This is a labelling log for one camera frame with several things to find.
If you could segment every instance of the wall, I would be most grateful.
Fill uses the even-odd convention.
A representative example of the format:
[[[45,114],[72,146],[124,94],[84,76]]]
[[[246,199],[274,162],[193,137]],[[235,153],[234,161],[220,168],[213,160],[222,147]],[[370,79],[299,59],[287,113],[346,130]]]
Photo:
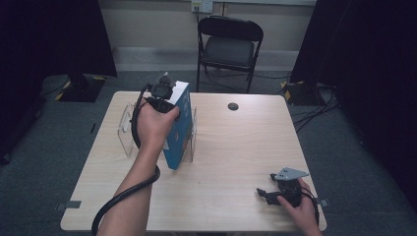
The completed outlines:
[[[314,10],[314,0],[280,4],[213,3],[213,15],[242,18],[265,31],[262,50],[298,51]],[[190,1],[100,1],[113,47],[197,48],[197,20]]]

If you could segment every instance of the hand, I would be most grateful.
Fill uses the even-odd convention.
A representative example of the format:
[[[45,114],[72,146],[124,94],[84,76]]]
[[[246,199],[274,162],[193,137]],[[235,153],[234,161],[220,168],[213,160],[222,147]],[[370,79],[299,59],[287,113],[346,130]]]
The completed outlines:
[[[143,105],[143,107],[138,117],[137,127],[139,139],[141,140],[141,147],[162,149],[174,119],[179,114],[179,108],[176,106],[168,113],[163,114],[154,110],[144,99],[142,99],[141,105]]]
[[[301,178],[298,179],[302,188],[310,191],[310,186]],[[312,201],[302,195],[301,204],[293,207],[284,197],[278,196],[278,201],[288,211],[294,223],[300,228],[305,235],[323,235],[316,222],[315,211]]]

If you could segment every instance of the clear acrylic holder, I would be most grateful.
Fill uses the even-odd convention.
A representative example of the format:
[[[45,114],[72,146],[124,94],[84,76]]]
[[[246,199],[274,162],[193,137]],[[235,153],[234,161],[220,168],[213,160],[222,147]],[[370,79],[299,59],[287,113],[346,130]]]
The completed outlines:
[[[139,149],[135,144],[132,137],[132,117],[135,105],[128,103],[120,119],[117,135],[122,143],[123,149],[129,158],[136,158]],[[193,128],[190,137],[187,142],[187,147],[184,150],[183,162],[193,162],[194,149],[196,147],[196,135],[197,135],[197,107],[192,108],[192,122]]]

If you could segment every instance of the chair backrest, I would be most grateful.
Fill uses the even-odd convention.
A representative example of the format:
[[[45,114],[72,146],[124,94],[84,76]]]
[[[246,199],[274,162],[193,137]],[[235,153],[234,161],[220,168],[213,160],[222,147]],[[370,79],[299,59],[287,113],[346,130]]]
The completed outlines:
[[[242,40],[262,42],[264,31],[258,24],[251,21],[220,16],[210,16],[199,21],[199,35],[213,35]]]

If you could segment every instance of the chair seat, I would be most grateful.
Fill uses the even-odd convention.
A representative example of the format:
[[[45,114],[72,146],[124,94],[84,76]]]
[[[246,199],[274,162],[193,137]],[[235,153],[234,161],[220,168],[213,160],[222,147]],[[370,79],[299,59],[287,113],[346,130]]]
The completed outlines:
[[[252,41],[211,36],[206,44],[202,62],[250,68],[254,48]]]

